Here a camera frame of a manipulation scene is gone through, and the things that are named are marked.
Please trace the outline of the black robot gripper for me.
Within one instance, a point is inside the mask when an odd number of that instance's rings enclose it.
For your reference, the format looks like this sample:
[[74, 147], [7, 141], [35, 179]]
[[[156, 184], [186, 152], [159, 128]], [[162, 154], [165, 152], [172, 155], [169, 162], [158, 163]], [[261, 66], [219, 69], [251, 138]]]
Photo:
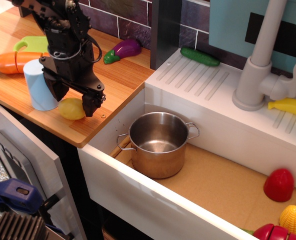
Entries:
[[54, 52], [41, 57], [45, 83], [56, 101], [60, 101], [70, 88], [83, 94], [82, 105], [86, 117], [101, 107], [106, 100], [104, 85], [93, 72], [94, 51], [91, 42], [80, 45], [72, 56]]

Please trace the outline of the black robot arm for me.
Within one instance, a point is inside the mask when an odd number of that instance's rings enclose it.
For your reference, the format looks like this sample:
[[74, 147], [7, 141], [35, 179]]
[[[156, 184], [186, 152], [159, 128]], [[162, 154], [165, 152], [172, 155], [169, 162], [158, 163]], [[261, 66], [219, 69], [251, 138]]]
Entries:
[[48, 57], [41, 57], [45, 83], [53, 97], [60, 101], [73, 89], [82, 94], [87, 117], [106, 99], [104, 84], [94, 73], [94, 55], [98, 43], [88, 34], [90, 18], [83, 14], [77, 0], [14, 0], [16, 7], [28, 9], [48, 41]]

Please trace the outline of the black ribbed robot base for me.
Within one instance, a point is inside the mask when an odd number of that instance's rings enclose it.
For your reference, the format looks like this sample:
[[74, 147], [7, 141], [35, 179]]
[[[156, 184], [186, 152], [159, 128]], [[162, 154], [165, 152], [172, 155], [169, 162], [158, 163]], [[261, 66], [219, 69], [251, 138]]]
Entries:
[[0, 240], [49, 240], [41, 217], [6, 212], [0, 218]]

